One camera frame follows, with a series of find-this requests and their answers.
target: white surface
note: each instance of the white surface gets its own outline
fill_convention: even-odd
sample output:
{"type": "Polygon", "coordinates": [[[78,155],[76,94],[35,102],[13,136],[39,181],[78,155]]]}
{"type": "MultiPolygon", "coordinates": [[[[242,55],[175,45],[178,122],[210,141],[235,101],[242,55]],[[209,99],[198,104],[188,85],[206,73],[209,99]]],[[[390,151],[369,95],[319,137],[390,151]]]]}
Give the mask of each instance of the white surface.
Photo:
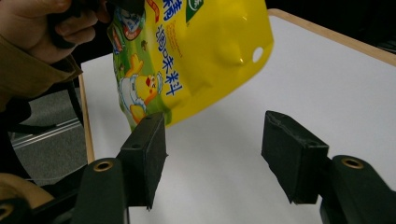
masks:
{"type": "MultiPolygon", "coordinates": [[[[290,205],[261,156],[266,110],[287,114],[330,145],[329,157],[371,163],[396,189],[396,67],[271,17],[275,48],[262,71],[203,112],[166,130],[153,210],[132,223],[321,223],[318,205],[290,205]]],[[[112,56],[84,63],[96,159],[129,135],[112,56]]]]}

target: yellow pouch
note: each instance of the yellow pouch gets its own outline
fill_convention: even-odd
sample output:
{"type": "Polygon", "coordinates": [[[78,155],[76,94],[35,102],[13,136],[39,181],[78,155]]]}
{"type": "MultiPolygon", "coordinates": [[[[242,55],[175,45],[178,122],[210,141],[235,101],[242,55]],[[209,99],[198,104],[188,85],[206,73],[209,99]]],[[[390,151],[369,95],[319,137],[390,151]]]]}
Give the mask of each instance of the yellow pouch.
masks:
{"type": "Polygon", "coordinates": [[[263,0],[146,0],[108,28],[120,107],[131,129],[162,111],[175,124],[257,74],[274,40],[263,0]]]}

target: person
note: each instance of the person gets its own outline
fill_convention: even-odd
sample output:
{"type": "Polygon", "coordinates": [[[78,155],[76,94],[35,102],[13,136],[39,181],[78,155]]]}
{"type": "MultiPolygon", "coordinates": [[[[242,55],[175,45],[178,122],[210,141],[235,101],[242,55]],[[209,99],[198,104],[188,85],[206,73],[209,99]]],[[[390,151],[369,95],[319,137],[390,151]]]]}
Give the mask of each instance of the person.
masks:
{"type": "MultiPolygon", "coordinates": [[[[48,15],[64,13],[71,4],[72,0],[0,0],[0,201],[20,195],[38,206],[51,199],[21,179],[29,176],[9,142],[6,126],[10,123],[8,115],[15,112],[13,99],[37,97],[53,84],[82,73],[71,56],[76,47],[57,48],[49,32],[48,15]]],[[[106,0],[100,0],[99,5],[96,11],[83,8],[80,17],[57,23],[55,32],[76,46],[92,41],[93,26],[98,21],[110,22],[106,0]]]]}

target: hand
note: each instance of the hand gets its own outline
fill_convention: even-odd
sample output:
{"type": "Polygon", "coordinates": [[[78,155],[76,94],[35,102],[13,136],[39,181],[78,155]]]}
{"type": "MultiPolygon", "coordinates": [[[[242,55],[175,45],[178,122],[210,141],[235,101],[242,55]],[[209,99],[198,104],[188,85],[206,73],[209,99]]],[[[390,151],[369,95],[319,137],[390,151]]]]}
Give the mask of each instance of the hand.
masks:
{"type": "MultiPolygon", "coordinates": [[[[58,49],[50,39],[47,15],[65,12],[72,0],[0,0],[0,35],[14,46],[44,63],[56,63],[72,49],[58,49]]],[[[109,22],[106,0],[101,0],[98,12],[84,9],[81,17],[71,17],[57,24],[55,31],[64,40],[76,45],[95,37],[93,25],[98,20],[109,22]]]]}

